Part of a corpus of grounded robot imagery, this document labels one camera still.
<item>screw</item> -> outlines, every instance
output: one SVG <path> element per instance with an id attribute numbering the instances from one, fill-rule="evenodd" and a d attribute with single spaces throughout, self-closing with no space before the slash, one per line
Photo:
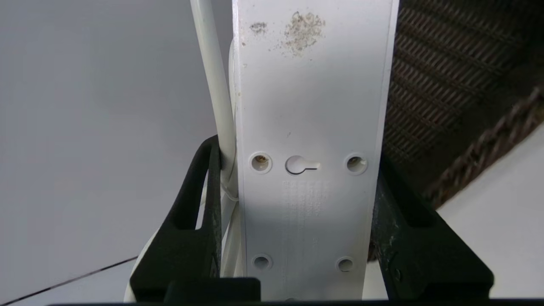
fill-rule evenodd
<path id="1" fill-rule="evenodd" d="M 352 158 L 350 158 L 350 159 L 348 160 L 348 165 L 353 166 L 353 165 L 355 165 L 356 163 L 358 163 L 359 161 L 361 161 L 361 158 L 360 158 L 360 157 L 357 157 L 357 156 L 352 157 Z"/>
<path id="2" fill-rule="evenodd" d="M 255 156 L 255 161 L 258 162 L 258 163 L 266 163 L 267 162 L 267 158 L 262 156 L 262 155 L 257 155 Z"/>

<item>dirt stain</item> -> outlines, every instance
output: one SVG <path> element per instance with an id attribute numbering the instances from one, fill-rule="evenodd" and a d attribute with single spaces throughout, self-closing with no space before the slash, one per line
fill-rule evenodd
<path id="1" fill-rule="evenodd" d="M 267 24 L 265 22 L 255 22 L 254 24 L 250 25 L 249 28 L 255 35 L 261 35 L 267 32 Z"/>
<path id="2" fill-rule="evenodd" d="M 302 56 L 304 49 L 313 46 L 322 37 L 325 21 L 313 13 L 301 14 L 296 11 L 285 27 L 283 46 L 295 56 Z"/>

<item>white cable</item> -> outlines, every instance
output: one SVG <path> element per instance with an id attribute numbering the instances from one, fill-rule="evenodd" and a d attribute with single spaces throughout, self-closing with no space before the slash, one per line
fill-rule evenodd
<path id="1" fill-rule="evenodd" d="M 236 269 L 240 246 L 240 212 L 238 206 L 239 204 L 232 211 L 232 218 L 227 231 L 225 250 L 221 258 L 221 277 L 234 277 L 234 270 Z"/>
<path id="2" fill-rule="evenodd" d="M 233 202 L 238 202 L 238 197 L 233 196 L 223 182 L 221 182 L 221 189 L 225 192 L 227 198 Z"/>
<path id="3" fill-rule="evenodd" d="M 227 81 L 223 69 L 223 60 L 219 49 L 219 40 L 215 29 L 212 4 L 210 0 L 191 0 L 191 9 L 195 22 L 196 36 L 199 40 L 200 53 L 212 98 L 213 114 L 222 153 L 223 181 L 228 182 L 234 167 L 236 144 L 232 107 L 228 96 Z"/>
<path id="4" fill-rule="evenodd" d="M 238 211 L 238 177 L 236 169 L 236 134 L 234 113 L 236 110 L 236 91 L 234 89 L 234 60 L 232 42 L 229 51 L 229 85 L 231 96 L 223 70 L 219 40 L 215 28 L 212 4 L 210 0 L 191 0 L 191 9 L 199 41 L 208 89 L 212 98 L 213 113 L 222 155 L 221 189 L 228 200 L 221 201 L 223 227 L 230 224 L 226 233 L 225 251 L 221 261 L 221 275 L 234 276 L 240 246 L 240 221 Z"/>

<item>screw hole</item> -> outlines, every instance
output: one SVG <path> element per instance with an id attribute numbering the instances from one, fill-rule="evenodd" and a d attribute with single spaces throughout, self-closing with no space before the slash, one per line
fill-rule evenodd
<path id="1" fill-rule="evenodd" d="M 350 259 L 342 259 L 338 262 L 338 269 L 342 272 L 349 272 L 353 269 L 353 261 Z"/>
<path id="2" fill-rule="evenodd" d="M 255 153 L 251 158 L 251 167 L 260 174 L 265 174 L 270 170 L 272 166 L 272 160 L 270 156 L 264 153 Z"/>
<path id="3" fill-rule="evenodd" d="M 253 266 L 259 270 L 264 270 L 270 268 L 270 259 L 265 256 L 257 256 L 253 259 Z"/>
<path id="4" fill-rule="evenodd" d="M 367 169 L 368 162 L 366 159 L 362 158 L 361 156 L 353 156 L 348 158 L 346 166 L 348 167 L 348 170 L 352 174 L 356 175 L 356 174 L 363 173 Z"/>

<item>keyhole mounting slot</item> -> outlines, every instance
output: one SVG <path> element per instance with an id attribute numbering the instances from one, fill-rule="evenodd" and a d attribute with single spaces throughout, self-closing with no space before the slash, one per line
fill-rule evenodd
<path id="1" fill-rule="evenodd" d="M 306 170 L 316 170 L 319 166 L 321 166 L 321 163 L 309 161 L 299 155 L 291 156 L 285 162 L 285 170 L 294 175 L 301 174 Z"/>

